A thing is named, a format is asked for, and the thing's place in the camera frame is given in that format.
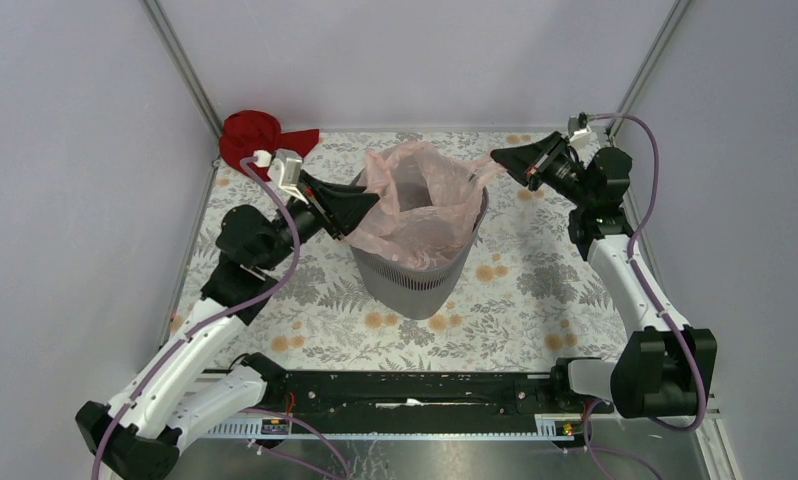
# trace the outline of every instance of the red cloth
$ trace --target red cloth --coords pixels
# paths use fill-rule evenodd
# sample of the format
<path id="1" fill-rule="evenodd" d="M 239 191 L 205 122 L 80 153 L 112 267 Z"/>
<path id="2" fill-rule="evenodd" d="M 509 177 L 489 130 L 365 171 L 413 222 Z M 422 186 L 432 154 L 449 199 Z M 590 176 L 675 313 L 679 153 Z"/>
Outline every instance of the red cloth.
<path id="1" fill-rule="evenodd" d="M 281 124 L 272 115 L 254 110 L 243 110 L 225 119 L 219 137 L 219 154 L 225 163 L 242 174 L 240 160 L 254 155 L 255 150 L 270 153 L 279 148 L 305 155 L 319 142 L 319 130 L 281 133 Z M 263 180 L 269 181 L 266 168 L 249 165 Z"/>

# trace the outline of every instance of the table surface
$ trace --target table surface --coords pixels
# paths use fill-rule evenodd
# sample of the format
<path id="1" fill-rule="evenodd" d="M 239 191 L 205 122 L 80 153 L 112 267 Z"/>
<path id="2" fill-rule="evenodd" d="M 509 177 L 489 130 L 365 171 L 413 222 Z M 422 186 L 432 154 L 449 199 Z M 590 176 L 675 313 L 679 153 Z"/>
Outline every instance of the table surface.
<path id="1" fill-rule="evenodd" d="M 305 159 L 317 178 L 348 183 L 366 149 L 408 140 L 473 161 L 492 148 L 524 144 L 546 133 L 325 133 Z M 580 152 L 590 158 L 593 143 Z M 246 331 L 223 348 L 213 367 L 227 368 L 241 353 L 264 352 L 286 368 L 344 370 L 547 371 L 558 357 L 615 357 L 626 334 L 599 277 L 567 234 L 572 204 L 542 188 L 531 193 L 501 175 L 488 185 L 490 205 L 480 239 L 461 279 L 440 311 L 410 320 L 364 289 L 347 245 L 317 234 L 302 248 L 290 284 L 273 296 Z M 199 299 L 217 263 L 214 245 L 225 213 L 274 207 L 252 181 L 223 164 L 173 317 L 176 330 Z M 280 277 L 287 267 L 275 271 Z"/>

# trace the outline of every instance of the pink plastic bag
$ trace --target pink plastic bag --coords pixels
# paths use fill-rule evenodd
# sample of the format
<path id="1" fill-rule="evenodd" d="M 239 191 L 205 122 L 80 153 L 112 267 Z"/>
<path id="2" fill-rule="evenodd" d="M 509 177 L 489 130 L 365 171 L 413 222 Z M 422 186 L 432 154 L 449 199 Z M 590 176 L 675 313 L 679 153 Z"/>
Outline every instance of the pink plastic bag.
<path id="1" fill-rule="evenodd" d="M 445 265 L 472 235 L 484 186 L 501 171 L 489 157 L 460 162 L 426 142 L 368 150 L 358 185 L 381 200 L 346 241 L 414 270 Z"/>

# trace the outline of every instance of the white wall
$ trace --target white wall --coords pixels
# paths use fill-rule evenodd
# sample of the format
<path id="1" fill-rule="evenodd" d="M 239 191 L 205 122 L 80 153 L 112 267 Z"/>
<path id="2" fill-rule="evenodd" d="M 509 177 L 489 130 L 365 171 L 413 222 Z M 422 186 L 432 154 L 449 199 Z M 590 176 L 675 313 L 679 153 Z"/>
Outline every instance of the white wall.
<path id="1" fill-rule="evenodd" d="M 214 152 L 138 2 L 0 0 L 0 479 L 89 478 L 73 417 L 151 357 Z"/>
<path id="2" fill-rule="evenodd" d="M 798 1 L 695 2 L 635 113 L 664 159 L 647 232 L 670 297 L 717 336 L 744 479 L 798 478 Z M 649 144 L 621 140 L 645 208 Z"/>
<path id="3" fill-rule="evenodd" d="M 219 114 L 564 125 L 617 108 L 673 0 L 164 0 Z"/>

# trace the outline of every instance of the gray trash can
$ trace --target gray trash can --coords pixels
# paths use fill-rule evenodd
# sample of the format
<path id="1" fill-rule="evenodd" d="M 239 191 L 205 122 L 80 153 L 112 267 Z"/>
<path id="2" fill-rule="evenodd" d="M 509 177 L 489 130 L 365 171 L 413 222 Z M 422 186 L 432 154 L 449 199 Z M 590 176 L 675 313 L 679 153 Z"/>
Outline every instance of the gray trash can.
<path id="1" fill-rule="evenodd" d="M 482 193 L 481 209 L 473 234 L 449 263 L 433 270 L 417 271 L 390 260 L 351 247 L 364 286 L 376 300 L 408 318 L 429 318 L 446 303 L 458 283 L 470 249 L 476 242 L 479 227 L 487 213 L 487 188 Z"/>

